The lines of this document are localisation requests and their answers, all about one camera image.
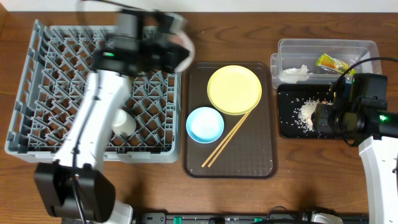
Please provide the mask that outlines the pink white bowl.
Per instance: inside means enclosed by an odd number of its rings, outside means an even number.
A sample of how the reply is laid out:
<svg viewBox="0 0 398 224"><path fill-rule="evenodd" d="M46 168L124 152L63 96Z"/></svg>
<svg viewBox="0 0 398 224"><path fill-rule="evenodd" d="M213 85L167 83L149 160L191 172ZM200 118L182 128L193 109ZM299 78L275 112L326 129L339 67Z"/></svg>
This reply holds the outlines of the pink white bowl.
<svg viewBox="0 0 398 224"><path fill-rule="evenodd" d="M180 32L176 36L177 44L182 47L181 51L178 53L178 58L180 62L175 67L175 72L183 72L186 70L195 57L195 46L193 41L188 37L185 32Z"/></svg>

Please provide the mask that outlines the white plastic cup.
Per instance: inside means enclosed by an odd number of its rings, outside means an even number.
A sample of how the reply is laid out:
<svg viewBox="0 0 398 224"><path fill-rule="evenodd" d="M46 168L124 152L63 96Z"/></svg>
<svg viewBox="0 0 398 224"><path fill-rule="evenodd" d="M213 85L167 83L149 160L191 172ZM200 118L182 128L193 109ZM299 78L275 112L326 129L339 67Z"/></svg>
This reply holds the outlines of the white plastic cup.
<svg viewBox="0 0 398 224"><path fill-rule="evenodd" d="M111 128L115 134L128 137L136 130L136 120L122 109L118 109L115 113Z"/></svg>

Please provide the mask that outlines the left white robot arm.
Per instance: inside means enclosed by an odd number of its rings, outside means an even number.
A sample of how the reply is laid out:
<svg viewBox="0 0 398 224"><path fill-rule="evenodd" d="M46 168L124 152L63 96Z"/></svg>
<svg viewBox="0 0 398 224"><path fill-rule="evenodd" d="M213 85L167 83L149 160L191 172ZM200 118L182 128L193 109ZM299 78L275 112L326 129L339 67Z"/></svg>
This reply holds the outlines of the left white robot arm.
<svg viewBox="0 0 398 224"><path fill-rule="evenodd" d="M116 112L141 71L182 72L195 56L186 33L151 39L114 35L94 56L94 70L72 128L51 163L39 163L34 180L47 213L83 223L131 223L133 209L116 199L103 175L104 152Z"/></svg>

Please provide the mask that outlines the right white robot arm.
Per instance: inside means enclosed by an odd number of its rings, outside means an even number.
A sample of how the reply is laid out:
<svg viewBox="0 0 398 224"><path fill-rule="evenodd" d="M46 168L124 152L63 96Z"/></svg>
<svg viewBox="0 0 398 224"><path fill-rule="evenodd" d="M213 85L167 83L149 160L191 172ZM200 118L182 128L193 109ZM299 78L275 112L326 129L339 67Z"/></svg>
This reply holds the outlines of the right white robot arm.
<svg viewBox="0 0 398 224"><path fill-rule="evenodd" d="M387 112L387 101L376 96L335 98L319 103L313 128L337 135L358 148L368 193L369 222L397 223L397 115Z"/></svg>

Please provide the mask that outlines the yellow green snack wrapper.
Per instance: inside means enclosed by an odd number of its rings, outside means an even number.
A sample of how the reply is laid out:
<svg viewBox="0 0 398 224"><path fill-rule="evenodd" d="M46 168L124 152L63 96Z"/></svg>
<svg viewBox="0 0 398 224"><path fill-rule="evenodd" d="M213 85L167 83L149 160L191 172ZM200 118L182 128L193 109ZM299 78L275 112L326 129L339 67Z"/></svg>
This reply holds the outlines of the yellow green snack wrapper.
<svg viewBox="0 0 398 224"><path fill-rule="evenodd" d="M348 63L333 58L328 54L322 54L315 62L315 66L320 73L338 75L345 73L350 68Z"/></svg>

